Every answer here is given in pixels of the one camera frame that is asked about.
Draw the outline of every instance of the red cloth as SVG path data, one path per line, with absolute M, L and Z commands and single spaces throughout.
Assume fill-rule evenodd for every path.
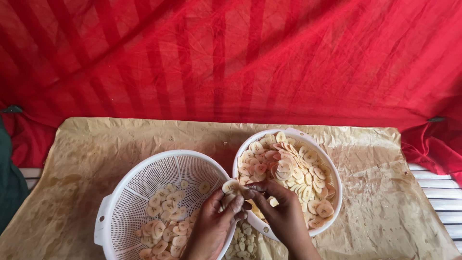
M 461 91 L 460 1 L 0 2 L 20 167 L 71 116 L 405 130 Z

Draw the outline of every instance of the brown paper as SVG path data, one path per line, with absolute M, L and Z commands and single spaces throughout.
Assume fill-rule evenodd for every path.
M 103 197 L 159 152 L 204 153 L 231 174 L 252 134 L 293 127 L 313 136 L 339 171 L 343 205 L 313 243 L 323 259 L 453 259 L 460 255 L 407 167 L 394 128 L 70 118 L 56 133 L 42 178 L 0 236 L 0 259 L 104 259 L 93 243 Z M 262 235 L 260 259 L 287 259 Z

